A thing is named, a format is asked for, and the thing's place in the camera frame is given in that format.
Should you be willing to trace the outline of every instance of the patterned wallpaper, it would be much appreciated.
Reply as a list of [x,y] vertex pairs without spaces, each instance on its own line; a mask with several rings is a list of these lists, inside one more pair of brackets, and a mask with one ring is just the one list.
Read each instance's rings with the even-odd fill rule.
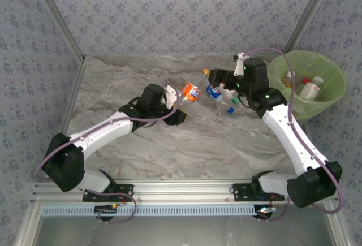
[[362,245],[361,27],[362,0],[324,0],[298,45],[330,56],[348,78],[344,99],[309,122],[309,128],[314,143],[343,167],[344,207],[356,245]]
[[85,55],[283,48],[307,0],[55,0]]
[[1,0],[0,15],[0,245],[12,245],[78,62],[40,0]]

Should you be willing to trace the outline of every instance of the trash bin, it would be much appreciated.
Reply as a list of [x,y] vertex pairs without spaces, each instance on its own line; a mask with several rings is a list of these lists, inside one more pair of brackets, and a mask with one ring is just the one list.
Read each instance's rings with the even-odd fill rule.
[[[295,96],[293,114],[300,124],[304,124],[342,98],[347,89],[347,79],[335,62],[320,53],[295,50],[287,53],[286,56],[290,59],[295,71],[297,88],[305,77],[310,80],[315,76],[324,79],[316,101]],[[289,66],[282,56],[274,58],[268,65],[270,87],[279,89],[289,102],[291,89],[281,82],[288,71]]]

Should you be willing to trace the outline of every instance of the green trash bin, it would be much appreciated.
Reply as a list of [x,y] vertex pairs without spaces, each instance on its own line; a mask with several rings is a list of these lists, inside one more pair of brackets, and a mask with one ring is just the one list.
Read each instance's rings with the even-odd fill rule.
[[[335,62],[320,53],[295,50],[286,56],[295,71],[296,88],[302,85],[301,81],[305,77],[311,81],[315,76],[324,79],[316,101],[295,96],[293,114],[300,124],[304,124],[342,98],[347,89],[347,79]],[[281,82],[288,71],[289,66],[282,56],[274,58],[268,65],[270,87],[279,89],[289,102],[291,88]]]

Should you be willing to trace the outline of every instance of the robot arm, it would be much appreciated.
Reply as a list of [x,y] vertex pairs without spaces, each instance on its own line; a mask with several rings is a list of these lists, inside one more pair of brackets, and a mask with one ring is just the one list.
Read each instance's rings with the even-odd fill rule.
[[[134,98],[103,122],[69,137],[62,133],[55,135],[45,157],[65,143],[71,144],[55,153],[42,169],[65,192],[74,188],[113,192],[112,178],[101,170],[85,171],[84,161],[112,140],[146,125],[147,119],[153,121],[171,114],[176,99],[176,90],[171,86],[164,89],[148,85],[141,97]],[[175,110],[164,121],[168,125],[179,125],[185,118],[184,112]]]
[[[214,87],[237,91],[247,98],[249,106],[277,135],[291,158],[296,175],[264,171],[252,177],[251,188],[256,198],[265,193],[290,196],[300,208],[322,200],[335,193],[335,186],[321,165],[311,157],[295,136],[288,120],[287,101],[277,89],[269,87],[266,64],[261,58],[234,56],[235,71],[211,70],[209,82]],[[331,171],[339,181],[342,168],[337,161],[329,162],[311,143],[302,128],[292,117],[293,125],[301,139],[314,151],[314,156]]]

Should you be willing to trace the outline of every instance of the marble surface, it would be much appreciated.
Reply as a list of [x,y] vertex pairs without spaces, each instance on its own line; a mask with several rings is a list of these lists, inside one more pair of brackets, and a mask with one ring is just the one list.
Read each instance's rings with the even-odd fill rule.
[[[87,57],[68,134],[108,118],[149,83],[182,87],[204,67],[233,68],[232,56]],[[264,170],[294,173],[273,131],[250,109],[219,115],[207,96],[189,105],[179,126],[158,122],[120,137],[85,164],[114,178],[250,178]]]

